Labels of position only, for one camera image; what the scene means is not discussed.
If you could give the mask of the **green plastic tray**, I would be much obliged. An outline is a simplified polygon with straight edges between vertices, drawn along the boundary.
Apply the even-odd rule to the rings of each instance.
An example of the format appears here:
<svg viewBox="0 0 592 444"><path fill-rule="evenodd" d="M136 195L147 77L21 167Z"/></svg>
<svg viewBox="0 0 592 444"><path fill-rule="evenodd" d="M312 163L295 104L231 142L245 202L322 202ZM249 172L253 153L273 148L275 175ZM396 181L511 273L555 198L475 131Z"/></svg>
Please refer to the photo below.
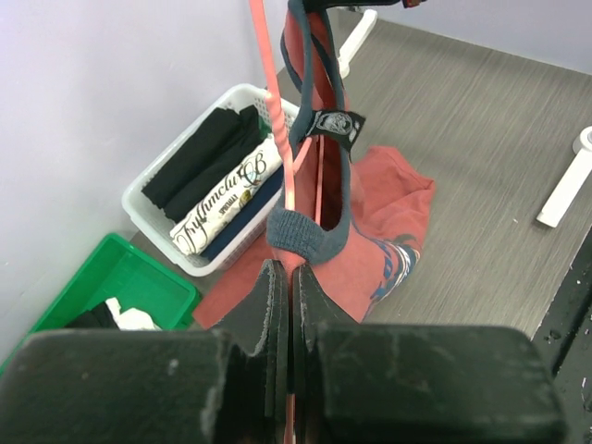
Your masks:
<svg viewBox="0 0 592 444"><path fill-rule="evenodd" d="M164 329L186 329L201 293L121 236L106 235L26 333L65 326L115 297L121 308L139 309Z"/></svg>

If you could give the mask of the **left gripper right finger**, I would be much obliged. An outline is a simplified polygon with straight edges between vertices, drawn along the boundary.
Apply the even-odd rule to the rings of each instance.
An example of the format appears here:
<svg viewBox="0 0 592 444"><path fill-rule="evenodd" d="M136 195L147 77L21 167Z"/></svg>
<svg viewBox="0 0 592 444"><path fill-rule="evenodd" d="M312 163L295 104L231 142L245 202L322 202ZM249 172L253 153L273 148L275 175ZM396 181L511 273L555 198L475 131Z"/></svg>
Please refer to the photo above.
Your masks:
<svg viewBox="0 0 592 444"><path fill-rule="evenodd" d="M299 443L562 443L549 370L520 330L360 324L292 276Z"/></svg>

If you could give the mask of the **pink wire hanger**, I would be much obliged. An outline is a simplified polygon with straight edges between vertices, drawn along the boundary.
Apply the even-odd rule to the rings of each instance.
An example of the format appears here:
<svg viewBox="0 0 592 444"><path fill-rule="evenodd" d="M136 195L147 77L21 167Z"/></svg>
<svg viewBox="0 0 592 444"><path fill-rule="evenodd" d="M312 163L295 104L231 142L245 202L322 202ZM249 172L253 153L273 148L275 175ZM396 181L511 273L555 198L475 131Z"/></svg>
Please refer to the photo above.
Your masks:
<svg viewBox="0 0 592 444"><path fill-rule="evenodd" d="M285 207L288 210L295 209L295 177L306 160L307 155L315 148L317 152L317 171L314 221L319 225L322 216L324 141L320 137L306 138L297 156L293 157L286 126L286 117L281 103L272 46L266 24L264 2L261 0L250 0L249 5L267 82L265 103L271 118L271 129L275 144L284 166Z"/></svg>

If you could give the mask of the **red tank top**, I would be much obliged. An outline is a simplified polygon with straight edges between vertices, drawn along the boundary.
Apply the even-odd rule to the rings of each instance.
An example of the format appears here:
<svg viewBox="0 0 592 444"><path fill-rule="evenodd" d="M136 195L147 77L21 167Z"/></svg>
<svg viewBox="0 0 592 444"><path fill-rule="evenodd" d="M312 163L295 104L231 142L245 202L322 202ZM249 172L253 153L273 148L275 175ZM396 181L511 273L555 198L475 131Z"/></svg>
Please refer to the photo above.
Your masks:
<svg viewBox="0 0 592 444"><path fill-rule="evenodd" d="M352 161L364 122L348 107L327 11L323 1L289 2L281 36L301 96L289 132L295 205L272 208L265 233L197 306L202 327L245 298L266 260L279 260L288 273L310 266L320 289L362 321L420 259L435 182L392 147L373 146Z"/></svg>

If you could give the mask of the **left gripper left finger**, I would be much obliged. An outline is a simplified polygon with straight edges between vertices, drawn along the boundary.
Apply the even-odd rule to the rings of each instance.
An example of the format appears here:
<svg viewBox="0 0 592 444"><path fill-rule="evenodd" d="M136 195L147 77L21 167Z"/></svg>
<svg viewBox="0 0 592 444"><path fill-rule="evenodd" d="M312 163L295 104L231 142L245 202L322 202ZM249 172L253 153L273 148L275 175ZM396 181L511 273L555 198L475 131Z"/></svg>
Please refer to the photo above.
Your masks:
<svg viewBox="0 0 592 444"><path fill-rule="evenodd" d="M266 261L207 330L30 336L1 378L5 443L285 443L288 280Z"/></svg>

